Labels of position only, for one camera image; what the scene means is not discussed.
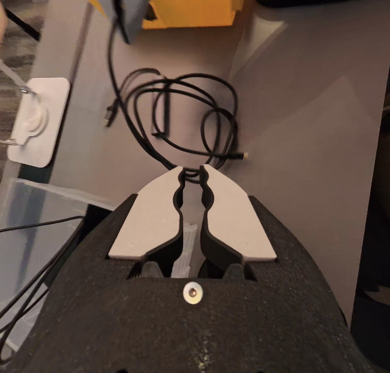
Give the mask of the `white stand base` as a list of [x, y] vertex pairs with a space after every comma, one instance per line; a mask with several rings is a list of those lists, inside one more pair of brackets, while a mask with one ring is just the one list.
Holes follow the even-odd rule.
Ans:
[[1, 143], [19, 164], [46, 167], [52, 160], [70, 92], [66, 78], [31, 78], [25, 87], [12, 133]]

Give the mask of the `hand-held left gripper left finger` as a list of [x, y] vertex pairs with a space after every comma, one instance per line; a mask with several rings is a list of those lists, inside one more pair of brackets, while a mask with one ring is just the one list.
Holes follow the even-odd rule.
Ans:
[[184, 168], [178, 166], [143, 187], [117, 234], [108, 257], [156, 262], [164, 277], [183, 252]]

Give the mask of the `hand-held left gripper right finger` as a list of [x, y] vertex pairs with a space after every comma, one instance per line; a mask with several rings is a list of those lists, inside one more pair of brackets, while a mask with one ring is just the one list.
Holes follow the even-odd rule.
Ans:
[[277, 255], [251, 197], [210, 165], [200, 167], [199, 178], [205, 208], [200, 246], [205, 258], [217, 268], [275, 261]]

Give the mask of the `yellow plastic bin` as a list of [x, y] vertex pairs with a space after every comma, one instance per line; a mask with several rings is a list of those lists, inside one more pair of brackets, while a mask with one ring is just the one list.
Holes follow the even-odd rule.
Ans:
[[[93, 6], [94, 0], [88, 0]], [[117, 22], [119, 0], [114, 0]], [[244, 0], [149, 0], [141, 29], [219, 27], [233, 24]]]

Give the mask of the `clear plastic bin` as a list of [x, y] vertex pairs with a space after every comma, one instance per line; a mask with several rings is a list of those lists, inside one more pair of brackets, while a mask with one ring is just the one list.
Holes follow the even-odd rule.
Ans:
[[[5, 197], [1, 198], [1, 229], [73, 216], [89, 216], [95, 210], [104, 217], [116, 207], [97, 196], [23, 179], [11, 179]], [[1, 233], [1, 310], [56, 254], [79, 225], [80, 220], [77, 219]], [[189, 275], [197, 229], [197, 225], [184, 222], [183, 252], [173, 265], [174, 278], [186, 278]], [[26, 292], [5, 314], [1, 319], [1, 328], [13, 319], [27, 297]], [[5, 343], [9, 350], [18, 351], [32, 329], [45, 298], [16, 323]]]

